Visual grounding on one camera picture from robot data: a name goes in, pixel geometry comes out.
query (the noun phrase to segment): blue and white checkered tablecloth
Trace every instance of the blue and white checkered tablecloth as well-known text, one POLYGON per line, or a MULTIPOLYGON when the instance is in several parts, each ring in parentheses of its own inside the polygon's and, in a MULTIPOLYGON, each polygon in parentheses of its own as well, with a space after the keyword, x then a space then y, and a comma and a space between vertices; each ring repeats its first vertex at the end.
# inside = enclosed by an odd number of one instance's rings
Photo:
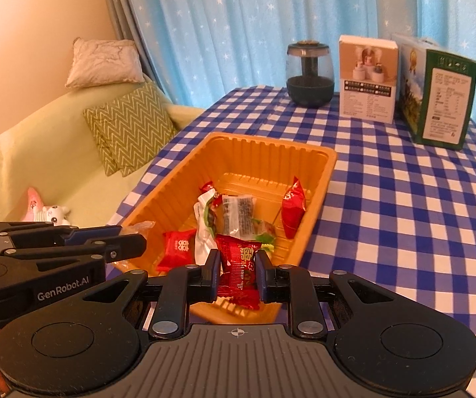
MULTIPOLYGON (((406 125, 339 116, 339 98, 296 107, 284 89, 237 89, 151 162, 110 221, 122 221, 208 133, 335 149, 338 161, 301 266, 343 269, 453 316, 476 334, 476 125, 461 152, 415 145, 406 125)), ((476 373, 468 391, 476 396, 476 373)))

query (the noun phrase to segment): orange plastic tray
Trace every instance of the orange plastic tray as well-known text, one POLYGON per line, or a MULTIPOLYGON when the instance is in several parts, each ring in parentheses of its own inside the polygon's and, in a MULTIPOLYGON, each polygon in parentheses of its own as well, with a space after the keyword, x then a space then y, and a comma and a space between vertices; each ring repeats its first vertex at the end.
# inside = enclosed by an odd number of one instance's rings
MULTIPOLYGON (((150 276, 163 257, 163 232, 196 228, 194 203, 199 187, 213 181, 224 194, 250 194, 256 197, 254 216, 276 227, 274 265, 298 265, 323 205, 337 154, 330 148, 259 136, 212 133, 177 165, 123 222, 130 226, 150 220, 155 226, 147 235, 148 249, 137 259, 118 262, 128 271, 148 271, 150 276), (293 184, 301 181, 306 195, 306 213, 295 239, 288 240, 280 220, 282 197, 293 184)), ((197 303, 191 312, 213 323, 271 323, 280 304, 261 304, 259 311, 247 310, 218 298, 212 304, 197 303)))

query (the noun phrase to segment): stuffed toy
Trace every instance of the stuffed toy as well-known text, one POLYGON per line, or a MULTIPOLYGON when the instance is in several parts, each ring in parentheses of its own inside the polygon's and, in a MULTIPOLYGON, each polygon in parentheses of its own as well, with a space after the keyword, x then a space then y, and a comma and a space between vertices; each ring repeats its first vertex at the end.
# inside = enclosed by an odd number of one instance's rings
POLYGON ((36 189, 28 189, 28 209, 21 221, 44 221, 54 226, 70 226, 66 215, 70 212, 66 206, 45 206, 36 189))

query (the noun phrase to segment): light green sofa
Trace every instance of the light green sofa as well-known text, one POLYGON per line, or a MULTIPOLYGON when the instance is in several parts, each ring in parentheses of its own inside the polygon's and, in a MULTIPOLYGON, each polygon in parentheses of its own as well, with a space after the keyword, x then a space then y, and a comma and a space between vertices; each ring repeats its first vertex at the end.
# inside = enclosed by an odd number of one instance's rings
MULTIPOLYGON (((35 187, 45 205, 70 208, 79 227, 102 226, 142 177, 147 166, 126 178, 105 176, 90 130, 86 107, 127 94, 142 84, 113 84, 71 91, 0 135, 0 221, 19 221, 27 207, 27 189, 35 187)), ((178 129, 203 109, 166 101, 178 129)))

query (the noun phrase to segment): metal screw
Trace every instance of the metal screw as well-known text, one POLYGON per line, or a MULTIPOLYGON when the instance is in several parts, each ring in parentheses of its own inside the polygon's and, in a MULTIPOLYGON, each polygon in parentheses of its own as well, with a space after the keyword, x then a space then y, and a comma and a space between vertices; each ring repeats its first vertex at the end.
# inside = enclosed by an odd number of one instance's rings
POLYGON ((161 320, 155 323, 152 326, 152 329, 157 332, 157 334, 171 334, 172 332, 177 331, 178 326, 177 323, 169 320, 161 320))
POLYGON ((323 325, 321 325, 318 321, 307 320, 301 321, 298 324, 297 329, 303 334, 318 334, 323 330, 323 325))

